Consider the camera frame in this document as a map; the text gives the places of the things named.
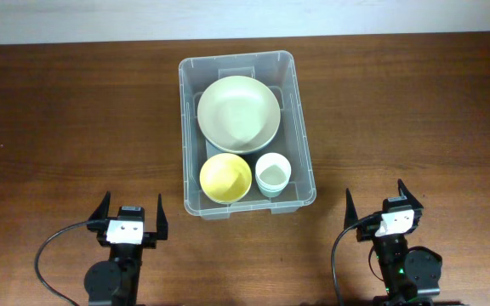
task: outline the white cup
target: white cup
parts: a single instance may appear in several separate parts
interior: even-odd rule
[[[290,180],[290,162],[277,153],[262,155],[254,168],[256,183],[260,192],[267,197],[279,196]]]

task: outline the yellow plate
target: yellow plate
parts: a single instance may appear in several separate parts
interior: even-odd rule
[[[220,204],[243,198],[251,188],[251,168],[239,156],[230,153],[209,158],[200,171],[200,185],[205,195]]]

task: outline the wire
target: wire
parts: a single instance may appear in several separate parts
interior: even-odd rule
[[[370,253],[367,255],[367,265],[370,266],[370,271],[372,271],[373,276],[377,277],[378,280],[380,280],[380,281],[384,281],[382,278],[380,278],[378,275],[376,275],[375,272],[373,272],[373,268],[372,268],[372,253],[373,253],[373,246],[370,249]]]
[[[84,226],[84,225],[89,225],[89,224],[97,224],[97,223],[103,223],[104,221],[102,220],[90,220],[90,221],[84,221],[81,223],[73,224],[70,225],[64,229],[60,229],[53,235],[51,235],[46,241],[43,242],[43,244],[39,247],[39,250],[37,251],[37,254],[35,255],[35,261],[33,262],[33,268],[35,269],[35,274],[37,275],[37,278],[39,281],[41,281],[41,284],[45,286],[50,292],[52,292],[56,297],[63,299],[64,301],[68,302],[71,305],[74,306],[79,306],[77,302],[73,301],[72,299],[68,298],[67,296],[61,294],[58,292],[56,289],[54,289],[51,285],[47,283],[47,281],[41,276],[41,272],[39,272],[39,258],[41,257],[41,253],[43,252],[44,248],[48,245],[49,242],[51,242],[54,238],[58,237],[59,235],[62,235],[68,230],[73,230],[78,227]]]
[[[344,299],[343,297],[341,296],[341,293],[339,292],[339,285],[338,285],[338,277],[336,276],[336,247],[338,246],[338,243],[339,241],[341,240],[341,238],[343,238],[343,236],[345,234],[347,234],[348,231],[350,230],[353,230],[355,227],[363,224],[364,222],[372,219],[372,218],[375,218],[376,215],[369,215],[367,217],[364,217],[358,221],[356,221],[356,223],[354,223],[353,225],[349,226],[348,228],[344,229],[341,234],[339,234],[338,238],[336,238],[336,241],[333,243],[333,246],[332,246],[332,278],[333,278],[333,287],[336,291],[336,297],[338,298],[338,304],[339,306],[344,306]]]

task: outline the black cable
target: black cable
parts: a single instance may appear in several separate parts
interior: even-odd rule
[[[338,246],[339,241],[345,234],[347,234],[348,231],[353,230],[355,227],[359,226],[360,224],[370,220],[371,218],[375,218],[377,215],[369,215],[367,217],[364,217],[353,225],[349,226],[348,228],[344,229],[341,234],[339,234],[338,238],[336,238],[336,241],[333,243],[332,246],[332,278],[333,278],[333,287],[336,291],[336,297],[338,297],[338,304],[339,306],[344,306],[344,299],[341,296],[341,293],[339,292],[339,285],[338,285],[338,277],[336,276],[336,247]]]
[[[84,221],[81,223],[70,225],[64,229],[60,229],[59,231],[54,233],[54,235],[51,235],[45,242],[43,242],[41,247],[39,247],[37,254],[35,255],[35,261],[33,262],[33,268],[35,268],[35,274],[37,275],[37,278],[39,279],[39,281],[41,281],[41,284],[43,284],[43,286],[47,287],[47,289],[50,292],[52,292],[55,296],[65,300],[66,302],[68,302],[69,304],[71,304],[73,306],[79,306],[79,305],[75,301],[73,301],[72,299],[68,298],[67,296],[65,296],[61,293],[59,293],[56,289],[54,289],[51,285],[49,285],[47,283],[47,281],[41,276],[41,272],[39,272],[39,257],[41,257],[41,253],[43,252],[43,249],[48,245],[49,242],[51,242],[54,238],[58,237],[59,235],[62,235],[66,231],[73,230],[73,229],[76,229],[76,228],[84,226],[84,225],[103,223],[103,222],[104,222],[103,220],[90,220],[90,221]]]
[[[373,253],[373,246],[370,249],[370,253],[367,255],[367,265],[370,266],[370,271],[372,271],[373,276],[377,277],[378,280],[380,280],[380,281],[384,281],[382,278],[380,278],[378,275],[376,275],[375,272],[373,272],[373,268],[372,268],[372,253]]]

